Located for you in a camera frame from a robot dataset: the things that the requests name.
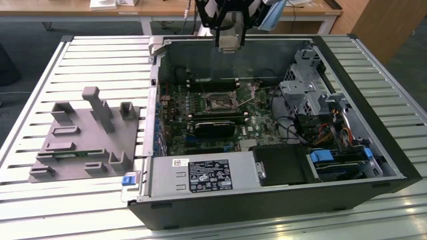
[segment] gray plastic mount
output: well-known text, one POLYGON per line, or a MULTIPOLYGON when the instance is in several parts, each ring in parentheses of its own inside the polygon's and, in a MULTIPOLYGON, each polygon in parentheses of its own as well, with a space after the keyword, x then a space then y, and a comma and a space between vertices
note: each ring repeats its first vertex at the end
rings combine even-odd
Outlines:
POLYGON ((131 102, 108 107, 99 93, 95 86, 81 93, 92 109, 55 103, 55 120, 29 171, 31 183, 123 176, 132 170, 140 108, 131 102))

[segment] barcode sticker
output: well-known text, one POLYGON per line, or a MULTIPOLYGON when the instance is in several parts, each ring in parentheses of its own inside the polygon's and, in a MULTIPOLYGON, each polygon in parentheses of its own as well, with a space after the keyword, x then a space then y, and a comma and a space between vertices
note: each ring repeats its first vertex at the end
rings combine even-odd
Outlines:
POLYGON ((188 158, 172 159, 172 167, 187 167, 188 162, 190 162, 188 158))

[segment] power supply label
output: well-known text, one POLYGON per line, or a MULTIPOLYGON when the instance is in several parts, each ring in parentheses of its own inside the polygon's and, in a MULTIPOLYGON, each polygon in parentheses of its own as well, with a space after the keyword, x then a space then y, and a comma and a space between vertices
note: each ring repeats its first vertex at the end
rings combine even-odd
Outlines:
POLYGON ((188 162, 188 177, 192 193, 234 189, 228 159, 188 162))

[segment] blue latch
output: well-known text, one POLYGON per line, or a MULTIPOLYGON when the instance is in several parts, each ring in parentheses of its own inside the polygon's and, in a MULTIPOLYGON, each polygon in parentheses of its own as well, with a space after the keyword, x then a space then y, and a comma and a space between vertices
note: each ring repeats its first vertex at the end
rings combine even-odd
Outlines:
POLYGON ((136 185, 136 176, 124 176, 121 179, 121 186, 136 185))
POLYGON ((330 162, 334 161, 334 156, 330 150, 315 150, 310 154, 311 161, 316 162, 330 162))
POLYGON ((364 151, 366 157, 367 157, 368 159, 370 159, 371 157, 374 157, 372 151, 371 151, 371 149, 370 149, 368 147, 366 147, 366 148, 363 149, 363 151, 364 151))

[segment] aluminum slotted table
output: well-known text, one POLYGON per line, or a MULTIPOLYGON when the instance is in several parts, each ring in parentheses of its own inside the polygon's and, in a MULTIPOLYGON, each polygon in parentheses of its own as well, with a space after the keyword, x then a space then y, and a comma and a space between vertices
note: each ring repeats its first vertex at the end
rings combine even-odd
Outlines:
MULTIPOLYGON (((324 36, 350 77, 423 177, 427 115, 358 39, 324 36)), ((151 231, 121 201, 121 177, 28 183, 56 101, 88 108, 81 90, 97 86, 111 107, 147 106, 148 36, 63 38, 0 150, 1 239, 395 239, 427 234, 427 181, 382 195, 351 210, 278 219, 151 231)), ((340 92, 339 84, 331 84, 340 92)), ((135 167, 141 165, 141 109, 135 167)))

